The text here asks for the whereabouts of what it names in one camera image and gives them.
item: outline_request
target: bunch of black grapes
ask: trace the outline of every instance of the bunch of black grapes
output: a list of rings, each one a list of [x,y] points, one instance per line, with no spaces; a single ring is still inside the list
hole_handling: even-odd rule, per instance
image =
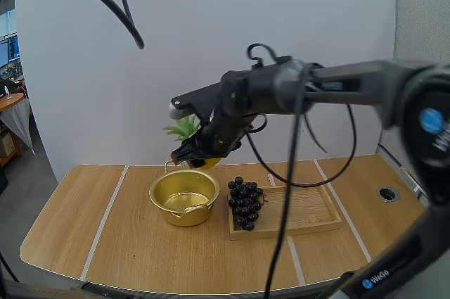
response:
[[[255,221],[258,219],[258,211],[262,205],[258,198],[264,195],[258,184],[254,182],[245,183],[242,177],[236,177],[234,181],[228,182],[231,199],[228,204],[233,208],[236,215],[236,225],[243,227],[247,231],[255,228]]]

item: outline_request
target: pineapple leaves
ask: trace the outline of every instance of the pineapple leaves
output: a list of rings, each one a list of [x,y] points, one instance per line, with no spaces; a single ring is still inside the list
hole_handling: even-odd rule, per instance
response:
[[[200,129],[200,122],[195,125],[195,115],[176,120],[176,125],[178,127],[168,126],[164,127],[163,130],[167,130],[168,135],[178,135],[177,141],[188,139],[194,132]]]

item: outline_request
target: monitor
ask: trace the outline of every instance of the monitor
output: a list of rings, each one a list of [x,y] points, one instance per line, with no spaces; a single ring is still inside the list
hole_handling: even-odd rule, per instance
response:
[[[8,61],[9,62],[20,57],[19,42],[17,40],[17,35],[14,37],[10,37],[8,39],[8,48],[9,48],[9,52],[8,52]]]

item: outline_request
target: white tape line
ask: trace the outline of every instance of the white tape line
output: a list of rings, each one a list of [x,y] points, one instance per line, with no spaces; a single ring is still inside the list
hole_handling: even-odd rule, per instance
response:
[[[275,186],[275,179],[274,179],[274,176],[273,176],[272,174],[267,174],[267,177],[269,178],[270,185],[271,185],[271,186]]]
[[[92,242],[91,250],[89,251],[89,254],[87,255],[86,263],[84,264],[83,272],[80,277],[80,280],[84,281],[86,279],[87,271],[89,270],[89,265],[91,264],[92,257],[94,256],[94,252],[96,251],[96,247],[98,244],[98,240],[100,239],[101,232],[103,231],[103,228],[105,226],[106,220],[108,218],[108,215],[110,214],[111,208],[113,207],[115,197],[117,196],[117,193],[119,192],[120,186],[122,185],[122,182],[124,181],[125,175],[127,174],[128,165],[124,167],[124,171],[122,172],[122,176],[120,176],[120,179],[117,183],[117,186],[115,187],[114,192],[112,193],[110,202],[108,203],[108,206],[106,207],[105,213],[103,214],[103,218],[101,219],[100,225],[98,226],[96,236],[94,238],[94,241]]]
[[[297,272],[298,286],[306,286],[302,266],[300,264],[300,259],[298,258],[297,249],[295,248],[292,237],[288,237],[288,245],[290,254],[292,255],[292,261],[294,262],[295,271]]]
[[[325,172],[323,172],[321,166],[317,163],[317,160],[314,160],[314,164],[317,167],[317,170],[321,173],[323,179],[327,179]],[[333,194],[337,204],[339,205],[339,208],[341,209],[342,213],[344,214],[345,219],[349,222],[350,229],[352,229],[354,237],[358,241],[359,247],[362,249],[363,254],[366,256],[366,259],[368,262],[372,260],[371,255],[367,251],[367,247],[364,245],[363,240],[361,239],[361,236],[359,235],[358,230],[356,230],[356,227],[353,224],[352,218],[350,218],[347,210],[344,208],[344,204],[339,199],[338,194],[336,193],[335,189],[331,186],[331,183],[327,183],[328,188],[330,189],[331,193]]]

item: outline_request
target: pot rim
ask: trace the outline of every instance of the pot rim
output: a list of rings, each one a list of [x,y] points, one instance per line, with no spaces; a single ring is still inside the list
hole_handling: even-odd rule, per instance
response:
[[[213,184],[214,184],[214,195],[211,199],[208,200],[208,202],[205,203],[205,205],[208,207],[208,209],[210,208],[210,206],[213,204],[213,202],[217,199],[217,197],[219,196],[219,192],[220,192],[220,185],[219,182],[211,175],[207,174],[206,172],[200,171],[200,170],[188,170],[188,169],[184,169],[184,170],[175,170],[175,171],[171,171],[168,172],[166,174],[163,174],[162,176],[159,176],[153,183],[152,185],[150,185],[150,188],[148,190],[148,194],[150,196],[151,201],[153,202],[153,204],[155,204],[156,206],[159,207],[159,209],[161,210],[165,210],[168,212],[173,212],[173,213],[182,213],[184,210],[174,210],[171,208],[167,208],[165,207],[163,204],[160,204],[156,199],[155,199],[155,187],[158,185],[159,182],[161,182],[164,178],[171,176],[173,174],[179,174],[181,172],[185,172],[185,173],[189,173],[189,174],[201,174],[203,176],[205,176],[206,178],[208,178]]]

